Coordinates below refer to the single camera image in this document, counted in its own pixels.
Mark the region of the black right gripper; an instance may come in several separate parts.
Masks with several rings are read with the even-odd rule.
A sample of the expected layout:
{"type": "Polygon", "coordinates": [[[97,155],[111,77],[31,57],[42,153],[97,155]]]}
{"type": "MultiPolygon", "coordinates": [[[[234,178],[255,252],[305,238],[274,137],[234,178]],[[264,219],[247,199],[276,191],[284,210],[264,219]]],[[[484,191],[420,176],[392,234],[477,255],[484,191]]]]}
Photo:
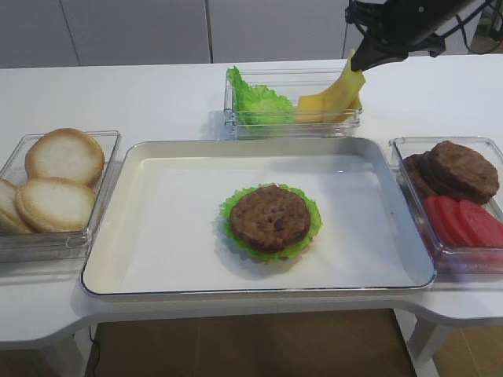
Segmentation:
{"type": "Polygon", "coordinates": [[[446,48],[444,38],[435,33],[446,22],[441,1],[351,1],[349,21],[363,36],[351,58],[352,71],[402,62],[416,51],[439,55],[446,48]]]}

